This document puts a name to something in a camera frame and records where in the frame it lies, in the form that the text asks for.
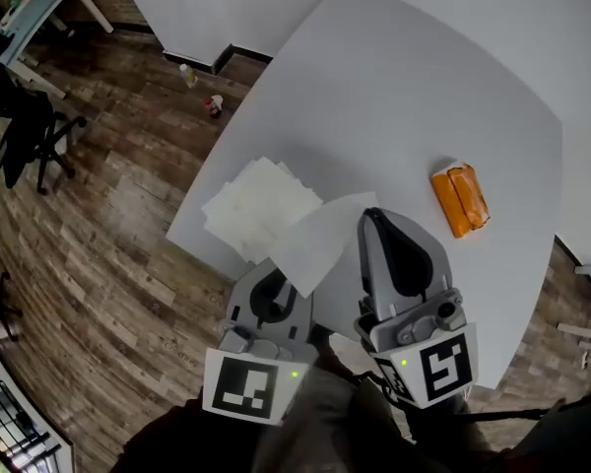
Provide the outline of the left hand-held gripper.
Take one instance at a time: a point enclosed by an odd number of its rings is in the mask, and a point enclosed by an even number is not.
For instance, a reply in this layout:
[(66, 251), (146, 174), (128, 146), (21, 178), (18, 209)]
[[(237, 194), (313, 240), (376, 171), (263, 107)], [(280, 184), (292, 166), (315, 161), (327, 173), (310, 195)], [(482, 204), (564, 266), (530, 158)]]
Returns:
[[(270, 259), (245, 273), (230, 294), (232, 327), (206, 352), (202, 408), (282, 425), (316, 362), (316, 349), (305, 343), (312, 312), (313, 295), (304, 298), (289, 281), (282, 289), (282, 272)], [(287, 339), (256, 335), (277, 333)]]

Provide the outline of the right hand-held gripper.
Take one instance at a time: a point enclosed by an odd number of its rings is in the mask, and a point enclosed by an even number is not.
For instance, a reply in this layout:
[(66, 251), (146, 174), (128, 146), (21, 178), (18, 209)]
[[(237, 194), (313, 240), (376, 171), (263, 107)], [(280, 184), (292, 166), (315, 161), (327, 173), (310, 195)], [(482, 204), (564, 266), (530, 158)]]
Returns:
[(477, 328), (451, 288), (441, 243), (410, 218), (379, 208), (363, 211), (358, 239), (373, 313), (355, 328), (382, 372), (385, 397), (401, 409), (425, 409), (469, 388), (478, 376)]

